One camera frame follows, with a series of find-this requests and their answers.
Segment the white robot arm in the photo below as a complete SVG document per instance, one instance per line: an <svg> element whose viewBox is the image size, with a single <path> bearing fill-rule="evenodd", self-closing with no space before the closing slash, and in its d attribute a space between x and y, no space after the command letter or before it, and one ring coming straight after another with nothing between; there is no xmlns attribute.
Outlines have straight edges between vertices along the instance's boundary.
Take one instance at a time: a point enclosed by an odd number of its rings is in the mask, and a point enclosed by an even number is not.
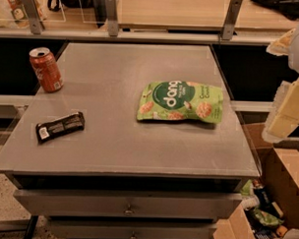
<svg viewBox="0 0 299 239"><path fill-rule="evenodd" d="M286 55L288 66L299 74L299 24L268 46L267 53ZM262 138L268 143L286 139L299 126L299 77L293 82L281 82L277 88Z"/></svg>

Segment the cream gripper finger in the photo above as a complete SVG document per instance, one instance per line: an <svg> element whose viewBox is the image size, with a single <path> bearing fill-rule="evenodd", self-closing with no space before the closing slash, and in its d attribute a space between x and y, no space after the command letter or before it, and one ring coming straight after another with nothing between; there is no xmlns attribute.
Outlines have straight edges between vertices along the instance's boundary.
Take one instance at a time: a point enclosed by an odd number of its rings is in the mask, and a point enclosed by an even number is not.
<svg viewBox="0 0 299 239"><path fill-rule="evenodd" d="M286 95L276 112L299 121L299 80L293 82L287 89Z"/></svg>
<svg viewBox="0 0 299 239"><path fill-rule="evenodd" d="M271 112L268 115L262 138L267 143L279 143L286 139L299 126L299 122L289 116Z"/></svg>

